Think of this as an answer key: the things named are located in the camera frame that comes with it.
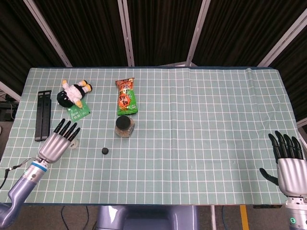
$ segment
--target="stuffed toy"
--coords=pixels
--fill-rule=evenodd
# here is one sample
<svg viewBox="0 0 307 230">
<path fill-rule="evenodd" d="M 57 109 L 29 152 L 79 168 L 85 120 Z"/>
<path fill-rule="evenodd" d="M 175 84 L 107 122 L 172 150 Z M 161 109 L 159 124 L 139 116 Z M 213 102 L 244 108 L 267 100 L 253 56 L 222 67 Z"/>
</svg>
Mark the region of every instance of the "stuffed toy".
<svg viewBox="0 0 307 230">
<path fill-rule="evenodd" d="M 58 93 L 57 101 L 65 108 L 70 108 L 74 104 L 79 108 L 82 108 L 81 99 L 87 92 L 90 92 L 93 89 L 85 80 L 71 86 L 69 86 L 66 80 L 63 80 L 62 86 L 64 90 Z"/>
</svg>

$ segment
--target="robotic hand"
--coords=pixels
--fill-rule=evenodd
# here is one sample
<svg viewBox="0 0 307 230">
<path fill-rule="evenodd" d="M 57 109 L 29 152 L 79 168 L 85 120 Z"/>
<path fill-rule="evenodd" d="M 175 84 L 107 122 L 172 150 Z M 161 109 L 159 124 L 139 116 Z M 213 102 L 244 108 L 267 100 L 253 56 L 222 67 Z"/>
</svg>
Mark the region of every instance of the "robotic hand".
<svg viewBox="0 0 307 230">
<path fill-rule="evenodd" d="M 278 178 L 269 175 L 263 168 L 260 168 L 260 172 L 288 197 L 286 208 L 290 230 L 307 230 L 307 161 L 295 137 L 282 136 L 278 131 L 275 134 L 278 141 L 272 134 L 269 134 L 269 138 L 273 145 Z"/>
<path fill-rule="evenodd" d="M 71 124 L 70 121 L 60 131 L 64 123 L 65 119 L 62 119 L 54 132 L 40 149 L 37 160 L 31 163 L 31 165 L 27 170 L 24 171 L 24 174 L 16 182 L 13 188 L 10 189 L 8 196 L 12 201 L 12 205 L 8 206 L 6 204 L 0 203 L 0 229 L 5 229 L 14 223 L 22 204 L 27 199 L 35 185 L 45 174 L 45 172 L 47 172 L 48 164 L 52 164 L 58 161 L 68 146 L 71 144 L 71 141 L 79 133 L 80 128 L 77 128 L 76 131 L 70 135 L 76 128 L 77 123 L 73 124 L 72 127 L 67 131 Z M 10 170 L 18 168 L 21 165 L 22 164 L 6 169 L 6 177 Z"/>
</svg>

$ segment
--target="floor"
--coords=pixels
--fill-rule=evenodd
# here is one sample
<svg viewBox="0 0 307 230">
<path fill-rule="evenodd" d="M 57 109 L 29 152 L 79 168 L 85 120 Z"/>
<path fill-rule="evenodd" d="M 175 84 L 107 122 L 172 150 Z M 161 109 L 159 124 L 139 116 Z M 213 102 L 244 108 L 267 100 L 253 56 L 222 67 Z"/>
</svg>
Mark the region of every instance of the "floor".
<svg viewBox="0 0 307 230">
<path fill-rule="evenodd" d="M 12 122 L 0 122 L 0 157 L 3 154 Z M 16 222 L 8 230 L 65 230 L 61 218 L 63 206 L 23 206 Z M 91 230 L 96 222 L 98 206 L 88 206 L 89 221 L 86 230 Z M 199 206 L 200 230 L 211 229 L 209 206 Z M 242 230 L 240 206 L 225 206 L 224 228 L 222 221 L 222 206 L 215 207 L 217 230 Z M 255 209 L 247 206 L 248 225 L 250 230 L 288 230 L 285 207 L 274 209 Z M 70 230 L 82 230 L 87 221 L 85 206 L 66 206 L 63 216 Z"/>
</svg>

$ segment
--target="grid tablecloth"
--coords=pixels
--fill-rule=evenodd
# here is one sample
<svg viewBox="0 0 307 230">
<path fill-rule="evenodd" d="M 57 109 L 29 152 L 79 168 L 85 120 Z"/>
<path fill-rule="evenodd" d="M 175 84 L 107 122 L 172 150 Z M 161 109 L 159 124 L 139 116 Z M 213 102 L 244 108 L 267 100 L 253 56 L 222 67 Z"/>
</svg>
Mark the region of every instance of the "grid tablecloth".
<svg viewBox="0 0 307 230">
<path fill-rule="evenodd" d="M 130 138 L 114 134 L 115 80 L 134 77 L 139 112 Z M 67 150 L 27 203 L 279 204 L 286 199 L 264 180 L 276 173 L 268 134 L 296 136 L 292 107 L 274 69 L 31 69 L 0 167 L 35 157 L 37 92 L 52 90 L 51 128 L 66 109 L 61 81 L 83 79 L 91 114 L 78 122 L 79 147 Z M 101 149 L 109 148 L 103 155 Z M 9 174 L 0 202 L 24 169 Z"/>
</svg>

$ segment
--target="glass jar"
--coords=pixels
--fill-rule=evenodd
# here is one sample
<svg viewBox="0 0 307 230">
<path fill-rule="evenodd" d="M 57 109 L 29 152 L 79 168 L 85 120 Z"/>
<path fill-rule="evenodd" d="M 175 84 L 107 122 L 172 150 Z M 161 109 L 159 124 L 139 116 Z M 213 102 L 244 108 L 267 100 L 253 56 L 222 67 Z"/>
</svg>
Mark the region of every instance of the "glass jar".
<svg viewBox="0 0 307 230">
<path fill-rule="evenodd" d="M 135 123 L 130 117 L 120 116 L 116 120 L 115 133 L 122 138 L 128 138 L 134 130 L 134 126 Z"/>
</svg>

